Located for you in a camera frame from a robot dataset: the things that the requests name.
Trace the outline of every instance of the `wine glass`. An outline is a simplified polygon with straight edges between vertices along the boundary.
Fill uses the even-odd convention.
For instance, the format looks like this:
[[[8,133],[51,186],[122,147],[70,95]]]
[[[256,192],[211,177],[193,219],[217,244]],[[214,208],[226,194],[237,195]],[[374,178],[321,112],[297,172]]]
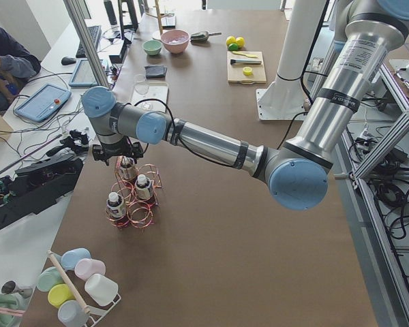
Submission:
[[[145,75],[138,74],[134,77],[134,90],[142,95],[142,98],[145,99],[145,95],[149,92],[150,85],[145,78]],[[143,102],[140,104],[140,107],[145,110],[151,110],[153,105],[150,102]]]

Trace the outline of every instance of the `pink bowl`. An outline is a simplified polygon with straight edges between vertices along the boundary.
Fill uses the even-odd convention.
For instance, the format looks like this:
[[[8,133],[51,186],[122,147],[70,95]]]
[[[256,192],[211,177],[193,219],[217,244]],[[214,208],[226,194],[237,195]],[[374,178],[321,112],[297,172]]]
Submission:
[[[181,29],[172,29],[161,35],[161,41],[166,50],[171,53],[181,53],[188,46],[190,35]]]

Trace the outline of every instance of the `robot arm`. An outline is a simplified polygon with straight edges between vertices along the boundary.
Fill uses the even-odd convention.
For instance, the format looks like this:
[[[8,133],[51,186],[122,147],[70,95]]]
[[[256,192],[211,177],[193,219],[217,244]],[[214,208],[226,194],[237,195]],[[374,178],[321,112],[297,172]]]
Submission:
[[[345,26],[347,39],[341,54],[298,134],[282,150],[252,146],[181,119],[172,121],[161,112],[117,103],[108,89],[95,87],[84,94],[82,103],[106,158],[131,153],[125,136],[150,144],[165,140],[247,170],[287,208],[317,205],[327,192],[331,151],[388,51],[401,46],[409,34],[409,0],[355,0],[343,10],[339,17],[346,21],[339,24]]]

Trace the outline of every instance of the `wooden cutting board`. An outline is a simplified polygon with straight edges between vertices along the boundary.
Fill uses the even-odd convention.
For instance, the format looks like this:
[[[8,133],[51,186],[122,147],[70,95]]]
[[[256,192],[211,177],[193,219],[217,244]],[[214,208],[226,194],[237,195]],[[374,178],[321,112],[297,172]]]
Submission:
[[[240,83],[240,84],[254,84],[254,83],[266,83],[267,77],[265,76],[265,66],[264,59],[262,57],[261,51],[241,51],[250,55],[256,55],[258,58],[247,58],[246,56],[241,56],[239,54],[233,54],[231,51],[227,52],[227,81],[229,83]],[[243,68],[248,65],[231,65],[231,59],[251,59],[251,60],[261,60],[260,65],[250,65],[253,69],[253,74],[246,76],[243,74]]]

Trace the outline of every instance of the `blue joint cap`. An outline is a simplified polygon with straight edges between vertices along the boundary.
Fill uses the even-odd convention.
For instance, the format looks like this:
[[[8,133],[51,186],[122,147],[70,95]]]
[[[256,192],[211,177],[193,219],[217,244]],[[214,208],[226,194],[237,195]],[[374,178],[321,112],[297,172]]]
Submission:
[[[89,118],[101,117],[112,110],[117,100],[106,87],[91,87],[82,96],[82,105]]]
[[[306,159],[294,159],[276,167],[268,180],[273,198],[292,210],[306,210],[319,204],[327,192],[324,169]]]
[[[154,112],[144,113],[136,124],[136,137],[144,143],[157,144],[165,135],[166,120]]]
[[[336,52],[341,52],[345,45],[346,43],[343,41],[333,40],[333,47],[335,48]]]
[[[388,14],[402,20],[409,20],[409,0],[377,0]]]

